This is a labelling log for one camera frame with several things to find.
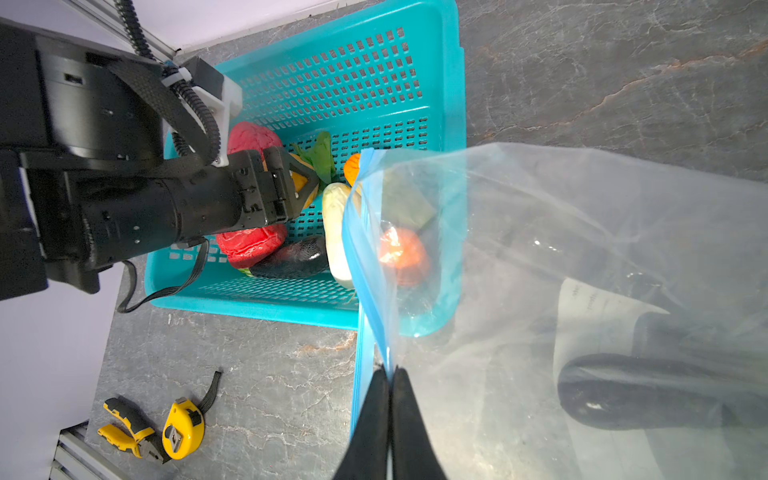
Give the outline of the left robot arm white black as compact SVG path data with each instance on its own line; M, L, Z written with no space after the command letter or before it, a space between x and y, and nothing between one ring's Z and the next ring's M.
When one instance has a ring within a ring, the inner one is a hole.
M131 52L1 24L1 296L66 283L170 245L296 219L317 172L280 146L226 150L241 88L207 62L152 53L117 3Z

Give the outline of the clear zip top bag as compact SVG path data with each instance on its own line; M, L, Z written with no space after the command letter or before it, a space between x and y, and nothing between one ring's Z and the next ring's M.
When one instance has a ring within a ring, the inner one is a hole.
M379 262L417 233L426 280ZM366 149L342 238L392 389L409 375L447 479L763 479L767 425L612 431L560 405L590 354L767 387L767 187L600 150Z

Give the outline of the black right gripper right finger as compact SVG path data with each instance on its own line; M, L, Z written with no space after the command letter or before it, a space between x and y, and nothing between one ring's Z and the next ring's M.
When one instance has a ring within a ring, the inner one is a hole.
M391 456L393 479L447 479L430 442L408 372L400 367L392 378Z

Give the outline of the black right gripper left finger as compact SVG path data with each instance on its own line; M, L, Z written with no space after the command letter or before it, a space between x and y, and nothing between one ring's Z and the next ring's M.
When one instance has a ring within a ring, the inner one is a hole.
M333 480L385 480L390 434L390 382L386 370L373 373L347 451Z

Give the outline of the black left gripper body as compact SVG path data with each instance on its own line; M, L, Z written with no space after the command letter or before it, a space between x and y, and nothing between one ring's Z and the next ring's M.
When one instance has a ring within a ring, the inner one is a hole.
M294 219L294 158L282 147L234 154L226 167L193 154L161 164L161 238L188 240Z

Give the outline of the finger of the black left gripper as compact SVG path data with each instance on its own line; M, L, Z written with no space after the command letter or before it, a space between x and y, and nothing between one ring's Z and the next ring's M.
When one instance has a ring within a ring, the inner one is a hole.
M319 193L319 177L315 169L298 155L281 152L281 188L284 210L288 219L298 218Z

